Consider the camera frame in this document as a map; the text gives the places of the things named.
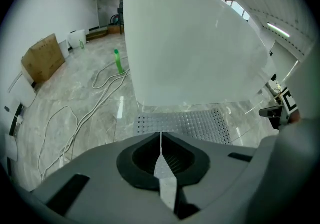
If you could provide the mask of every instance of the window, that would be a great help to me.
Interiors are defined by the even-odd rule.
[[[246,21],[250,19],[250,15],[238,4],[236,1],[228,0],[225,3],[234,9],[241,17],[243,17]]]
[[[249,15],[246,11],[244,11],[243,18],[244,18],[246,21],[248,21],[248,20],[250,19],[250,15]]]
[[[233,2],[232,9],[234,9],[240,16],[243,15],[244,9],[237,2]]]

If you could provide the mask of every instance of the perforated metal plate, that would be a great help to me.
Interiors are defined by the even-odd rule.
[[[134,135],[171,132],[197,140],[232,144],[228,127],[217,109],[177,113],[140,113],[133,125]]]

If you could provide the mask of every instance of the cardboard box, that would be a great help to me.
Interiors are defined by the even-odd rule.
[[[49,35],[32,46],[21,60],[22,65],[36,83],[50,77],[66,62],[56,35]]]

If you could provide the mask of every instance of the ceiling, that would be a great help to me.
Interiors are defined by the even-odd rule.
[[[318,37],[316,21],[304,0],[235,0],[260,27],[303,61]],[[268,23],[290,35],[285,37],[268,26]]]

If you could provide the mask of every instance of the black slot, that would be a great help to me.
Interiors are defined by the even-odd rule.
[[[245,155],[245,154],[239,154],[239,153],[231,153],[231,154],[228,155],[228,157],[234,158],[234,159],[238,159],[238,160],[241,160],[241,161],[245,161],[245,162],[248,162],[248,163],[250,163],[252,158],[253,158],[252,156]]]

